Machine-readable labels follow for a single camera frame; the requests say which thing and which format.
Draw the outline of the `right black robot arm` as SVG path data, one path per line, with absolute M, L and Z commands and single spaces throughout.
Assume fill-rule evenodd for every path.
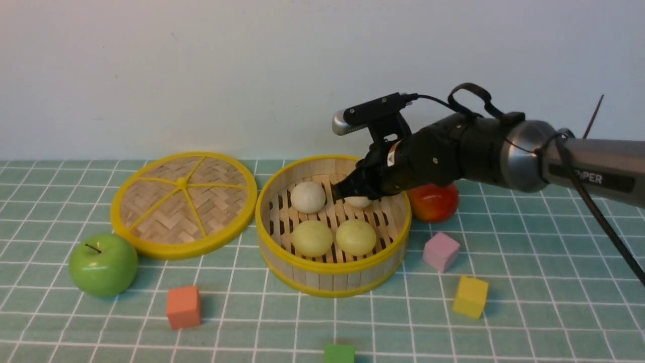
M 581 186 L 592 196 L 643 208 L 643 142 L 581 139 L 544 121 L 505 127 L 454 113 L 394 142 L 374 143 L 331 190 L 335 200 L 377 200 L 461 179 L 521 193 Z

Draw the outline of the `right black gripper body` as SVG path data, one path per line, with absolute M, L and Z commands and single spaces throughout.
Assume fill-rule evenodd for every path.
M 373 143 L 355 168 L 355 195 L 382 198 L 427 184 L 449 186 L 460 165 L 459 123 L 439 121 L 396 142 Z

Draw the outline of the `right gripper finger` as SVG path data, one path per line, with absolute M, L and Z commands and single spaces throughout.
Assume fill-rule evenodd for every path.
M 364 175 L 351 174 L 336 183 L 332 183 L 332 197 L 335 201 L 352 197 L 365 197 L 368 200 L 373 200 L 373 189 Z

